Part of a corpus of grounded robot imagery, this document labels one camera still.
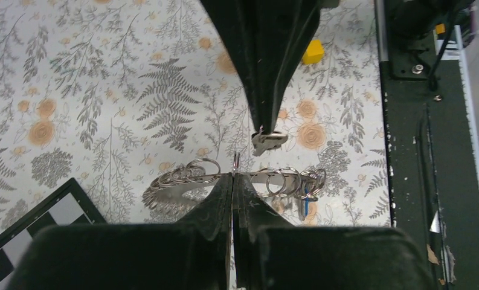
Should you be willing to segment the blue key tag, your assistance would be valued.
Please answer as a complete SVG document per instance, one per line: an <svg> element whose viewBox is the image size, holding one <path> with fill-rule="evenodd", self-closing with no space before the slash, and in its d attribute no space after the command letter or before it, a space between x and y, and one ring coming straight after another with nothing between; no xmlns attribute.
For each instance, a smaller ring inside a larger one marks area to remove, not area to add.
<svg viewBox="0 0 479 290"><path fill-rule="evenodd" d="M309 206L311 202L316 202L318 198L310 193L308 187L304 188L303 197L299 200L298 203L298 214L301 221L304 221L309 214Z"/></svg>

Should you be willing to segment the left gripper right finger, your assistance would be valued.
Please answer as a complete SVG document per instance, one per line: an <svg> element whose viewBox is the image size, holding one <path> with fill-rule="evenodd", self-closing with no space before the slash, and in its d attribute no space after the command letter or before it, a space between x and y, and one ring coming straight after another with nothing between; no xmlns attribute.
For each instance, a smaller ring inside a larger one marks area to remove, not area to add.
<svg viewBox="0 0 479 290"><path fill-rule="evenodd" d="M244 289L433 289L426 259L387 227L296 227L246 175L233 184L236 283Z"/></svg>

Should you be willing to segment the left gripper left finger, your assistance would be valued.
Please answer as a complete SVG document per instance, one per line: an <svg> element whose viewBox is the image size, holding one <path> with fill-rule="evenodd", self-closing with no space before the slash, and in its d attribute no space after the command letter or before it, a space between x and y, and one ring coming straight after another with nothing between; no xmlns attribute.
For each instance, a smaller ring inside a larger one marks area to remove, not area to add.
<svg viewBox="0 0 479 290"><path fill-rule="evenodd" d="M52 226L8 289L228 289L231 195L212 190L172 224Z"/></svg>

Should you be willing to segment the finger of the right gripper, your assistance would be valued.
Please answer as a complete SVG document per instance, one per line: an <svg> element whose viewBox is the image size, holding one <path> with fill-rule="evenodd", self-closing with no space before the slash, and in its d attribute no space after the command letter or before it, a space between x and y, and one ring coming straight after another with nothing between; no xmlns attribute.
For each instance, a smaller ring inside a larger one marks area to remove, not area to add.
<svg viewBox="0 0 479 290"><path fill-rule="evenodd" d="M275 131L283 94L320 21L321 1L263 1L263 133Z"/></svg>
<svg viewBox="0 0 479 290"><path fill-rule="evenodd" d="M270 132L271 121L261 105L264 96L257 73L257 6L255 1L201 2L211 18L245 90L256 132Z"/></svg>

